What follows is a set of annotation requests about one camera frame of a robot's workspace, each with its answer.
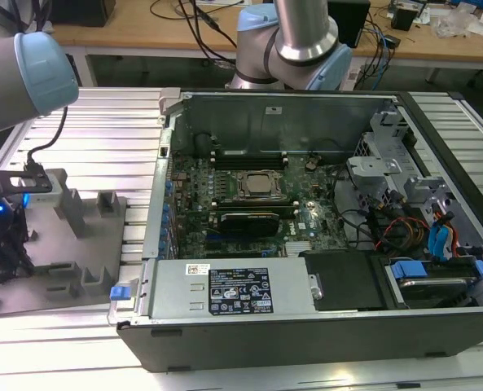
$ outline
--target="blue latch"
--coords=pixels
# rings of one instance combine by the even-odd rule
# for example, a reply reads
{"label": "blue latch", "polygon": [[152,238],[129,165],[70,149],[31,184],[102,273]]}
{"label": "blue latch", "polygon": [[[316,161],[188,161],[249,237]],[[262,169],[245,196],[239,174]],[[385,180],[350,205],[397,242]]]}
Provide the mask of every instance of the blue latch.
{"label": "blue latch", "polygon": [[395,279],[411,279],[416,277],[428,277],[422,261],[397,261],[391,266]]}
{"label": "blue latch", "polygon": [[483,261],[477,259],[475,261],[475,266],[476,266],[476,269],[478,270],[478,273],[480,273],[480,275],[483,275]]}
{"label": "blue latch", "polygon": [[431,230],[429,230],[428,250],[439,261],[447,261],[447,258],[444,257],[444,247],[446,246],[449,235],[450,229],[447,226],[438,224],[438,222],[434,222]]}
{"label": "blue latch", "polygon": [[130,300],[130,287],[112,287],[111,293],[109,293],[109,298],[112,301]]}

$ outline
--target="black box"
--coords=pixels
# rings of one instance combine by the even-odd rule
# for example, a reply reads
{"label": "black box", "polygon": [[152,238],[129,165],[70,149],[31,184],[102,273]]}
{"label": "black box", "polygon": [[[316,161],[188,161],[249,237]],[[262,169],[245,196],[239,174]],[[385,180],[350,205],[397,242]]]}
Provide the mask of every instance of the black box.
{"label": "black box", "polygon": [[391,20],[392,29],[409,31],[418,13],[418,9],[411,4],[397,4],[395,11],[393,11],[393,19]]}
{"label": "black box", "polygon": [[103,27],[115,5],[116,0],[53,0],[49,20],[53,24]]}
{"label": "black box", "polygon": [[370,0],[328,0],[328,14],[339,27],[339,42],[357,47],[366,23]]}

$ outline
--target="motherboard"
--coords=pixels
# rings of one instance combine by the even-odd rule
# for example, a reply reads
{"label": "motherboard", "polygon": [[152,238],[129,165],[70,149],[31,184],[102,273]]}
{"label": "motherboard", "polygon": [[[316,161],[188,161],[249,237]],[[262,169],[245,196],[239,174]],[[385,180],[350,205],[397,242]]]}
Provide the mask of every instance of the motherboard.
{"label": "motherboard", "polygon": [[348,248],[328,197],[336,167],[320,160],[173,156],[178,257],[296,257]]}

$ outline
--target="blue cable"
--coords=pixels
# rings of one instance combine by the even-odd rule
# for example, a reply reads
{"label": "blue cable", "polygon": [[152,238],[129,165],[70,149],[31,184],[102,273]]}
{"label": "blue cable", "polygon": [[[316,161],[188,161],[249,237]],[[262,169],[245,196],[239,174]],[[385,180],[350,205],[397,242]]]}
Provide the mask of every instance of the blue cable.
{"label": "blue cable", "polygon": [[371,90],[374,91],[375,88],[377,88],[377,86],[379,85],[380,79],[382,79],[382,75],[384,74],[384,69],[386,68],[385,67],[385,64],[386,64],[386,61],[387,60],[386,60],[386,58],[384,56],[384,53],[388,50],[388,47],[386,46],[386,38],[384,37],[384,35],[382,34],[381,31],[375,30],[375,29],[366,29],[366,28],[364,28],[364,29],[366,31],[369,31],[369,32],[372,32],[372,33],[377,34],[380,38],[382,38],[382,44],[384,45],[384,50],[383,50],[383,59],[384,59],[384,62],[380,65],[379,75],[375,79],[375,83],[373,83],[373,86],[371,88]]}

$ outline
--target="metal frame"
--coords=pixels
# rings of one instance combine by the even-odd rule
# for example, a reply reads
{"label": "metal frame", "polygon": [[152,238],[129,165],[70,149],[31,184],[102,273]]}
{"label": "metal frame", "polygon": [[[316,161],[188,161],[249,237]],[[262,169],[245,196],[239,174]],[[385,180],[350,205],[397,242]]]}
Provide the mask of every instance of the metal frame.
{"label": "metal frame", "polygon": [[[142,47],[109,47],[109,46],[64,46],[67,54],[71,55],[80,76],[81,85],[84,87],[97,86],[94,77],[94,70],[91,64],[90,55],[133,55],[142,57],[180,57],[204,59],[202,51],[197,49],[162,49],[162,48],[142,48]],[[234,51],[219,51],[220,55],[228,59],[235,59]],[[355,87],[358,73],[371,56],[354,56],[349,66],[344,80],[341,82],[341,90],[351,91]],[[483,69],[483,62],[474,61],[450,61],[433,59],[395,59],[391,60],[392,65],[402,67],[431,68],[430,80],[434,81],[437,72],[435,68],[457,68],[457,69]]]}

